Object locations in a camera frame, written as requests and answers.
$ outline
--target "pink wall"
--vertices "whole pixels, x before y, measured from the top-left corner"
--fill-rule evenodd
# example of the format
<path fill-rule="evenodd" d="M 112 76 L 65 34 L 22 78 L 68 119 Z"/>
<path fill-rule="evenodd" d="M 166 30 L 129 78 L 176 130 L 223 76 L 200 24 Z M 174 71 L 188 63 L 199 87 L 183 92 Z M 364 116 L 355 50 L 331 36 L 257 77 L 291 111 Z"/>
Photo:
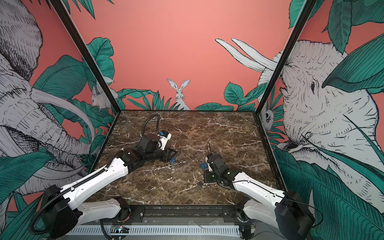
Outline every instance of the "pink wall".
<path fill-rule="evenodd" d="M 223 96 L 231 81 L 244 94 L 257 86 L 260 73 L 236 62 L 216 38 L 240 39 L 272 59 L 289 37 L 289 1 L 94 1 L 95 19 L 68 1 L 71 17 L 88 44 L 108 38 L 114 49 L 115 91 L 159 91 L 175 99 L 167 78 L 185 79 L 185 103 L 194 109 L 208 102 L 228 104 Z M 138 109 L 126 99 L 126 109 Z"/>

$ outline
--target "rabbit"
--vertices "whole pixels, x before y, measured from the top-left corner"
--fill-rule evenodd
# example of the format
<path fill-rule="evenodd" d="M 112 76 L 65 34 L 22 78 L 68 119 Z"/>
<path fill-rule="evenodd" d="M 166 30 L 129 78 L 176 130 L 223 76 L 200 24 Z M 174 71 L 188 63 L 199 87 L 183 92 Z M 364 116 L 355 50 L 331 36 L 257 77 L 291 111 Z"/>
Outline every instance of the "rabbit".
<path fill-rule="evenodd" d="M 113 80 L 109 77 L 103 76 L 103 78 L 107 84 L 113 82 Z M 111 91 L 112 96 L 114 98 L 118 98 L 118 94 L 113 89 L 111 89 L 109 87 L 109 90 Z M 98 106 L 99 111 L 101 111 L 102 108 L 111 108 L 112 107 L 111 102 L 109 101 L 109 99 L 105 95 L 104 91 L 102 90 L 102 88 L 98 82 L 96 82 L 96 88 L 95 88 L 95 86 L 92 87 L 92 98 L 91 99 L 92 99 L 92 106 L 94 106 L 94 107 Z"/>
<path fill-rule="evenodd" d="M 190 110 L 190 108 L 185 104 L 184 102 L 184 94 L 183 94 L 183 88 L 185 88 L 190 80 L 187 79 L 185 81 L 183 81 L 183 83 L 181 84 L 180 86 L 180 89 L 177 87 L 177 84 L 172 81 L 171 79 L 167 78 L 168 82 L 169 82 L 169 85 L 176 90 L 176 105 L 179 105 L 179 107 L 177 108 L 178 110 Z"/>

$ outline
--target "rabbit ear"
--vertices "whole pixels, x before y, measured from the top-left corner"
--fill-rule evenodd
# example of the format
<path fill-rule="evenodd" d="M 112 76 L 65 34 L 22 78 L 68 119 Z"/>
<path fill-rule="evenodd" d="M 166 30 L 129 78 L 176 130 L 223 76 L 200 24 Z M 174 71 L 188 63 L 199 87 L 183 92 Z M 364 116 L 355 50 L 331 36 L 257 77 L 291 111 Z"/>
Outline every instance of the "rabbit ear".
<path fill-rule="evenodd" d="M 183 88 L 185 88 L 188 84 L 189 84 L 189 82 L 190 82 L 190 80 L 189 79 L 187 79 L 187 80 L 184 80 L 183 81 L 183 83 L 181 84 L 181 87 L 180 87 L 180 89 L 183 89 Z"/>
<path fill-rule="evenodd" d="M 92 94 L 96 95 L 96 88 L 95 88 L 95 86 L 92 87 Z"/>
<path fill-rule="evenodd" d="M 167 78 L 167 80 L 168 80 L 168 82 L 169 82 L 169 85 L 170 85 L 173 89 L 175 89 L 175 90 L 178 89 L 177 84 L 176 84 L 174 81 L 172 81 L 172 80 L 169 79 L 169 78 Z"/>

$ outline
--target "blue object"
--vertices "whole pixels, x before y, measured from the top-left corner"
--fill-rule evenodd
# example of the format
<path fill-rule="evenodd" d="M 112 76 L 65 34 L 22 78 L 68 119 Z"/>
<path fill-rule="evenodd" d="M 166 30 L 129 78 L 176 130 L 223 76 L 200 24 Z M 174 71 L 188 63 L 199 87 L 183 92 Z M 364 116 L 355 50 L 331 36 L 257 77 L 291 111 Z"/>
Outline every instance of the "blue object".
<path fill-rule="evenodd" d="M 203 170 L 206 170 L 208 168 L 208 164 L 206 162 L 203 162 L 202 164 L 200 164 L 200 166 Z"/>
<path fill-rule="evenodd" d="M 173 157 L 173 158 L 170 160 L 170 162 L 171 162 L 172 164 L 175 164 L 175 163 L 176 163 L 176 157 Z"/>

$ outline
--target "marble tabletop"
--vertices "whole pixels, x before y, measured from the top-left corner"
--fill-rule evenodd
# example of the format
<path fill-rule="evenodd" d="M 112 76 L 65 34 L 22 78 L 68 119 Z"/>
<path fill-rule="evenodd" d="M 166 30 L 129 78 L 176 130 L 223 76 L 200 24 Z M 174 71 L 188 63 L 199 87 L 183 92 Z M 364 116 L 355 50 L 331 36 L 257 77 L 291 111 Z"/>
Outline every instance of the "marble tabletop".
<path fill-rule="evenodd" d="M 220 153 L 228 166 L 246 172 L 252 178 L 276 187 L 260 134 L 250 112 L 198 111 L 123 111 L 110 134 L 98 169 L 123 147 L 134 147 L 140 140 L 143 122 L 152 114 L 162 117 L 160 130 L 169 131 L 167 146 L 178 150 L 175 164 L 148 162 L 143 167 L 107 185 L 87 202 L 122 196 L 129 204 L 236 204 L 244 195 L 217 184 L 199 188 L 203 170 L 200 160 L 207 155 L 209 141 L 212 152 Z M 146 133 L 156 132 L 156 120 L 147 124 Z"/>

